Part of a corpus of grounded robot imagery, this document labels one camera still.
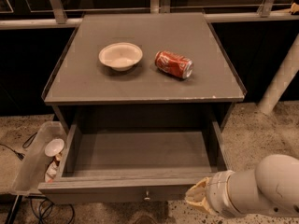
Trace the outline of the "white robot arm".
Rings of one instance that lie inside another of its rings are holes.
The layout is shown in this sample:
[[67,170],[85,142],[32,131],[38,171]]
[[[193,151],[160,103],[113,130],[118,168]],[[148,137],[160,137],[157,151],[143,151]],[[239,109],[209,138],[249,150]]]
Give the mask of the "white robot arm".
[[251,170],[218,172],[192,186],[185,201],[200,212],[225,218],[299,217],[299,160],[275,154]]

